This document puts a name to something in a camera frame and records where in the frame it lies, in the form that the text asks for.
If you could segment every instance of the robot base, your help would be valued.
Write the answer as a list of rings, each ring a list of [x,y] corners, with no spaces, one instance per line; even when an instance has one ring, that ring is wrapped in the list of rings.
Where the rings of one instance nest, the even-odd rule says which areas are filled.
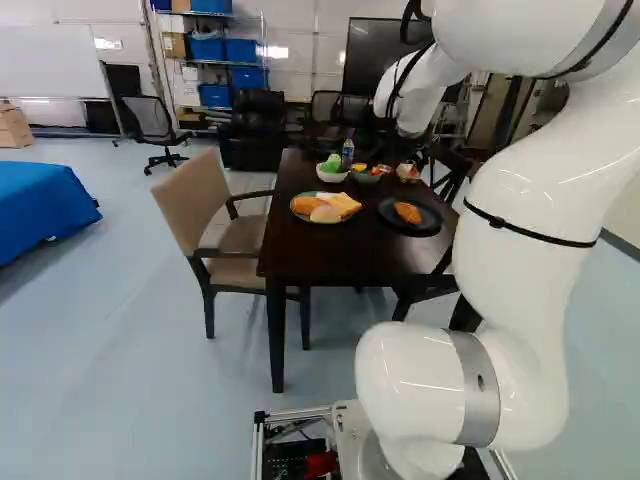
[[[380,441],[355,400],[336,403],[332,416],[345,480],[441,480],[461,465],[459,445],[423,442],[410,452]]]

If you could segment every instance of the blue storage box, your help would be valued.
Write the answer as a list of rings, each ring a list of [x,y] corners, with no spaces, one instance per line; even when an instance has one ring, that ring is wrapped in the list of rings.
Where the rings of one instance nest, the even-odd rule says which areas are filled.
[[[191,10],[194,12],[231,14],[233,7],[231,0],[191,0]]]
[[[192,33],[189,45],[195,60],[224,60],[222,38],[214,33]]]
[[[231,78],[234,88],[268,88],[265,71],[261,68],[231,69]]]
[[[171,11],[171,0],[151,0],[151,5],[156,11]]]
[[[227,38],[227,58],[230,62],[256,63],[258,42],[246,38]]]
[[[200,102],[205,107],[231,108],[231,93],[228,85],[202,84],[200,90]]]

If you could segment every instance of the plastic bottle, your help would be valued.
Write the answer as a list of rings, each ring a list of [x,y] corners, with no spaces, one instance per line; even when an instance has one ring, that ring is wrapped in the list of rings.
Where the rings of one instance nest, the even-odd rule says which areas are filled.
[[[353,157],[356,153],[356,145],[353,143],[351,137],[348,137],[344,145],[342,146],[342,168],[350,169],[353,163]]]

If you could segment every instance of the blue bed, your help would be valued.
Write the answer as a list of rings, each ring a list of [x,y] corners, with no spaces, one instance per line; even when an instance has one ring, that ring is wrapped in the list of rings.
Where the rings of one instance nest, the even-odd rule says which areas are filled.
[[[0,265],[50,237],[70,237],[102,215],[69,167],[0,161]]]

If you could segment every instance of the light blue floor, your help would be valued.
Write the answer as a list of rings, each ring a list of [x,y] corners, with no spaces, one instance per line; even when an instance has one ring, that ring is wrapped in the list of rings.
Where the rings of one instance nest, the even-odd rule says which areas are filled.
[[[168,170],[142,174],[153,154],[103,140],[0,149],[72,166],[105,216],[0,270],[0,479],[246,479],[255,410],[354,396],[355,345],[389,318],[393,294],[315,289],[311,352],[290,304],[287,390],[270,393],[264,299],[220,295],[218,338],[205,339],[197,283],[149,194]],[[229,177],[236,192],[271,180]],[[600,242],[569,312],[573,416],[551,447],[510,456],[522,479],[635,472],[639,280]],[[455,300],[424,302],[409,321],[445,326]]]

